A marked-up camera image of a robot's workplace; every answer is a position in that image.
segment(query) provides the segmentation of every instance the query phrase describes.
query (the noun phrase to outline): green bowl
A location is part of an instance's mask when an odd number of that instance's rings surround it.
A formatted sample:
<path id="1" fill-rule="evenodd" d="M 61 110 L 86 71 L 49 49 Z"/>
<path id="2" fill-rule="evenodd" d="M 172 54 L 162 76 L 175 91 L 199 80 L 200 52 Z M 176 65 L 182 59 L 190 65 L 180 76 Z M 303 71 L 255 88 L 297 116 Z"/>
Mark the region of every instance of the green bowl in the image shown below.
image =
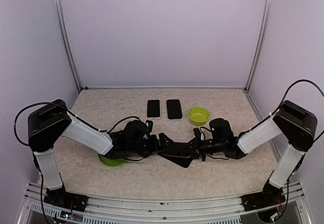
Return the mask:
<path id="1" fill-rule="evenodd" d="M 206 108 L 195 106 L 188 111 L 190 122 L 196 126 L 204 125 L 210 118 L 210 113 Z"/>
<path id="2" fill-rule="evenodd" d="M 102 164 L 104 164 L 108 167 L 118 167 L 126 162 L 125 159 L 112 160 L 112 159 L 108 159 L 108 158 L 104 157 L 101 154 L 98 154 L 98 156 L 99 156 L 99 160 L 102 162 Z"/>

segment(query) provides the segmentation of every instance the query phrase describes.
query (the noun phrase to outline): black smartphone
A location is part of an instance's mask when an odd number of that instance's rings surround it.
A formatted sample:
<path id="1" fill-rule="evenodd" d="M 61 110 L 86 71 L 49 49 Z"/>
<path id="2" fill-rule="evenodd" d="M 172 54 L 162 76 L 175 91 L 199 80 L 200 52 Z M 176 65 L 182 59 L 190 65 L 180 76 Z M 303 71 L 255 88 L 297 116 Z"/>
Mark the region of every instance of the black smartphone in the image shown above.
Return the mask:
<path id="1" fill-rule="evenodd" d="M 182 110 L 178 99 L 167 100 L 168 119 L 181 119 Z"/>
<path id="2" fill-rule="evenodd" d="M 161 117 L 160 100 L 147 101 L 146 117 L 148 119 L 159 119 Z"/>

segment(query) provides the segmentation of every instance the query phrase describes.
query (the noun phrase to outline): aluminum frame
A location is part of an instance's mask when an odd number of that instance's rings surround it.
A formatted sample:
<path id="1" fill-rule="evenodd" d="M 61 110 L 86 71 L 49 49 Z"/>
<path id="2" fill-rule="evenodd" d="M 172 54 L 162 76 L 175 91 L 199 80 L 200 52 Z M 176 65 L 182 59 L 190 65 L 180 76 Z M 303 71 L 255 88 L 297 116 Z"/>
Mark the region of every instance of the aluminum frame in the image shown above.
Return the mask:
<path id="1" fill-rule="evenodd" d="M 287 185 L 283 187 L 287 194 Z M 20 215 L 17 224 L 26 224 L 31 211 L 42 213 L 40 205 L 41 185 L 30 183 L 23 202 L 20 206 Z M 244 211 L 241 195 L 203 198 L 192 200 L 135 200 L 113 197 L 89 196 L 85 212 L 74 211 L 74 219 L 70 223 L 189 223 L 189 224 L 224 224 L 241 223 L 240 217 L 254 211 Z M 291 183 L 289 186 L 289 203 L 297 202 L 299 208 L 304 209 L 301 213 L 303 224 L 308 222 L 305 196 L 299 182 Z M 69 211 L 63 208 L 44 203 L 45 213 L 54 217 L 55 214 Z M 259 209 L 263 211 L 272 207 Z"/>
<path id="2" fill-rule="evenodd" d="M 132 87 L 85 87 L 85 90 L 109 89 L 218 89 L 218 90 L 243 90 L 243 87 L 216 87 L 216 86 L 132 86 Z"/>
<path id="3" fill-rule="evenodd" d="M 69 42 L 69 39 L 68 39 L 66 26 L 65 26 L 65 23 L 64 23 L 62 2 L 61 2 L 61 0 L 54 0 L 54 4 L 55 4 L 55 8 L 56 8 L 56 13 L 57 13 L 58 21 L 59 21 L 59 26 L 60 26 L 60 31 L 61 31 L 61 35 L 62 35 L 62 39 L 63 39 L 63 44 L 64 44 L 66 56 L 67 56 L 67 59 L 68 59 L 68 65 L 69 65 L 70 71 L 72 73 L 72 78 L 73 78 L 74 85 L 75 85 L 75 87 L 77 89 L 77 92 L 80 93 L 81 90 L 82 90 L 82 85 L 81 85 L 81 82 L 80 82 L 80 79 L 79 79 L 79 75 L 77 73 L 75 63 L 74 63 L 74 59 L 73 59 L 72 51 L 71 51 L 71 46 L 70 46 L 70 42 Z"/>
<path id="4" fill-rule="evenodd" d="M 269 16 L 270 16 L 271 3 L 272 3 L 272 0 L 265 0 L 265 3 L 264 3 L 262 22 L 261 22 L 261 28 L 260 28 L 258 41 L 257 41 L 257 47 L 256 47 L 256 50 L 254 53 L 252 66 L 251 66 L 250 73 L 248 76 L 248 81 L 245 86 L 245 90 L 247 92 L 249 92 L 251 89 L 252 82 L 255 77 L 255 73 L 257 71 L 257 67 L 259 64 L 262 46 L 263 46 L 264 38 L 266 35 L 266 29 L 267 29 L 267 25 L 268 25 Z"/>

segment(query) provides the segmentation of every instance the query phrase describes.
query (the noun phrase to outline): table surface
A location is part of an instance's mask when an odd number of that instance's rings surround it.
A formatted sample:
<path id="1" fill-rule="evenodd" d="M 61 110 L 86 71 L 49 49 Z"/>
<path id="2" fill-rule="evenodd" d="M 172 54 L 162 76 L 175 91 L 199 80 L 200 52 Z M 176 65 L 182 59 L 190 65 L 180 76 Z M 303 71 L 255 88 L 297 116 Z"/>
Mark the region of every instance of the table surface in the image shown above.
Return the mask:
<path id="1" fill-rule="evenodd" d="M 228 120 L 235 135 L 257 123 L 241 90 L 83 90 L 72 111 L 100 129 L 110 129 L 127 116 L 139 116 L 145 121 L 149 99 L 161 101 L 161 118 L 153 120 L 153 133 L 164 132 L 173 141 L 188 142 L 193 138 L 195 126 L 190 124 L 187 112 L 194 106 L 207 108 L 211 120 Z M 182 119 L 168 119 L 167 99 L 181 101 Z M 125 124 L 121 123 L 116 130 L 123 129 Z M 269 143 L 240 160 L 194 160 L 186 169 L 157 155 L 107 167 L 96 152 L 63 137 L 56 142 L 54 153 L 68 191 L 131 199 L 197 199 L 259 191 L 276 167 Z"/>

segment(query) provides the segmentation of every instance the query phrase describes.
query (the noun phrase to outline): white wall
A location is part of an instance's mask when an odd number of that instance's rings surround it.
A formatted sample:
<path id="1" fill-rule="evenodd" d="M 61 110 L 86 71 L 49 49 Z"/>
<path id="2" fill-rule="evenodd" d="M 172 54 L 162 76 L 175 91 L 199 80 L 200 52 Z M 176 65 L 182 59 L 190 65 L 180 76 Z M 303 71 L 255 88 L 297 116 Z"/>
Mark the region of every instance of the white wall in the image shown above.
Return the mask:
<path id="1" fill-rule="evenodd" d="M 0 222 L 14 223 L 38 177 L 30 149 L 14 137 L 14 117 L 31 103 L 62 98 L 71 106 L 77 96 L 53 0 L 0 0 L 0 63 Z M 27 115 L 18 124 L 23 140 Z"/>
<path id="2" fill-rule="evenodd" d="M 273 111 L 286 88 L 297 79 L 310 79 L 324 89 L 324 0 L 273 0 L 267 34 L 251 96 L 263 116 Z M 324 128 L 324 99 L 312 85 L 299 84 L 287 99 L 313 112 L 317 133 Z M 287 142 L 276 144 L 283 153 Z M 306 154 L 297 178 L 315 223 L 324 209 L 324 137 Z"/>
<path id="3" fill-rule="evenodd" d="M 241 87 L 265 0 L 62 0 L 88 87 Z"/>

